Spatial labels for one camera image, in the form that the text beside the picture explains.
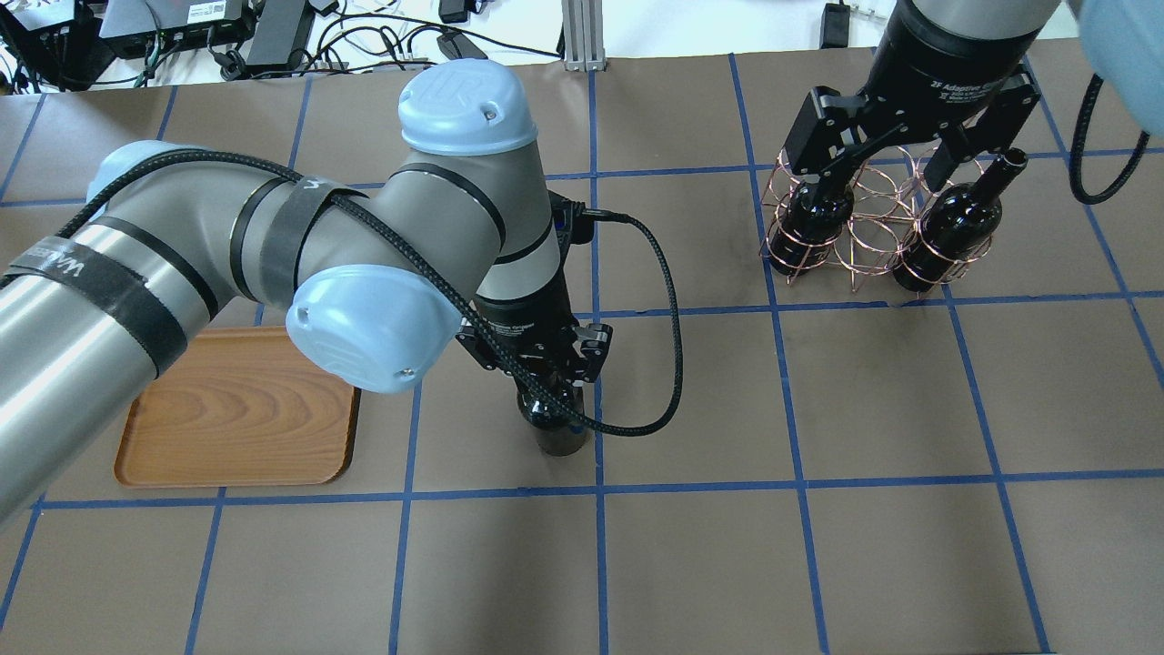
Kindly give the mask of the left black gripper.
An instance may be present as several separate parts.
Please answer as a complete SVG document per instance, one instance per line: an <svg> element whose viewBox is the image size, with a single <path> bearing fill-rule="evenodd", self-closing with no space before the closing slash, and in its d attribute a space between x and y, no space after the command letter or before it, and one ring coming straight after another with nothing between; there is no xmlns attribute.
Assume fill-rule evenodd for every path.
<svg viewBox="0 0 1164 655"><path fill-rule="evenodd" d="M594 383L606 365L613 328L579 323L565 282L549 282L535 293L508 301L477 296L474 308L497 343L547 383Z"/></svg>

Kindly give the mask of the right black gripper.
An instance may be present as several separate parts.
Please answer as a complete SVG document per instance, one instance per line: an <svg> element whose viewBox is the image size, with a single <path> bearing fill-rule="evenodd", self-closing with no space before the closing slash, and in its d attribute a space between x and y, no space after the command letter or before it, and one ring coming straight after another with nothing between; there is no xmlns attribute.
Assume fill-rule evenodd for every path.
<svg viewBox="0 0 1164 655"><path fill-rule="evenodd" d="M812 207L856 202L864 162L890 145L930 144L928 190L942 190L963 163L1010 148L1039 100L1021 59L1034 33L981 40L928 17L890 17L851 97L814 86L785 140L794 173L817 177Z"/></svg>

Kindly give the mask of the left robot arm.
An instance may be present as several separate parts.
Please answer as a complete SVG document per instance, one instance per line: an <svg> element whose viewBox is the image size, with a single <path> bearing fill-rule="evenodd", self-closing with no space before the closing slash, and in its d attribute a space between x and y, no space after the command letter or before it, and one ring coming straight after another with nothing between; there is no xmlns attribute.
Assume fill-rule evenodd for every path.
<svg viewBox="0 0 1164 655"><path fill-rule="evenodd" d="M141 141L3 273L3 521L24 511L233 298L357 389L416 386L453 339L579 420L610 340L582 327L527 92L498 62L416 74L410 145L372 195L269 161Z"/></svg>

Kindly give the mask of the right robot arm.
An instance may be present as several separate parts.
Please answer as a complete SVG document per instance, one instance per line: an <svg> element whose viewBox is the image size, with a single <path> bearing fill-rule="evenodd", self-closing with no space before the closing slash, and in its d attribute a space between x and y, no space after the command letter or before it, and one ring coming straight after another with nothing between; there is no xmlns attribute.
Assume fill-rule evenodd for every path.
<svg viewBox="0 0 1164 655"><path fill-rule="evenodd" d="M1083 51L1126 109L1161 136L1161 2L1076 1ZM978 154L1012 145L1037 91L1018 66L1055 1L897 1L868 79L854 97L818 86L799 109L785 154L810 207L835 202L889 145L939 149L927 181L947 181Z"/></svg>

